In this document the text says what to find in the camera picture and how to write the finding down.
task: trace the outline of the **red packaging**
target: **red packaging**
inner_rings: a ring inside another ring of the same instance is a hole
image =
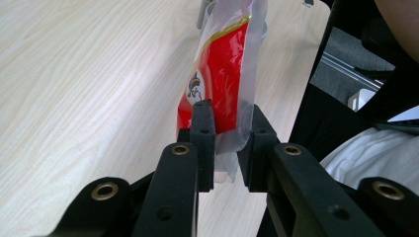
[[[178,110],[178,128],[191,126],[192,105],[211,99],[216,134],[236,128],[237,103],[249,18],[213,35],[203,47]]]
[[[233,181],[236,151],[250,135],[257,57],[266,0],[217,0],[205,24],[178,108],[178,129],[191,126],[192,105],[211,99],[215,121],[214,180]]]

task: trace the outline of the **logo on bag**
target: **logo on bag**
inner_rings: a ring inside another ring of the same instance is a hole
[[[205,99],[206,85],[204,83],[204,77],[199,70],[197,70],[189,81],[189,85],[186,88],[186,99],[193,105],[196,102]]]

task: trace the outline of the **white cloth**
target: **white cloth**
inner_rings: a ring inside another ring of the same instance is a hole
[[[336,181],[356,189],[361,179],[383,177],[419,194],[419,137],[396,130],[367,129],[320,164]]]

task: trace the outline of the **light wood grain surface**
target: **light wood grain surface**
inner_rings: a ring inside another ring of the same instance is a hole
[[[130,183],[175,141],[198,0],[0,1],[0,236],[45,235],[90,182]],[[256,103],[287,141],[328,8],[270,0]],[[200,194],[200,236],[255,236],[265,196]]]

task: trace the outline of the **black metal frame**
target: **black metal frame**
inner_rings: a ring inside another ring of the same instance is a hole
[[[357,191],[335,182],[310,153],[281,143],[255,106],[253,131],[238,152],[250,192],[268,194],[280,236],[418,236],[419,198],[383,178]],[[129,185],[104,178],[86,186],[49,236],[196,236],[199,192],[213,179],[210,101],[194,104],[191,129],[168,145],[154,173]]]

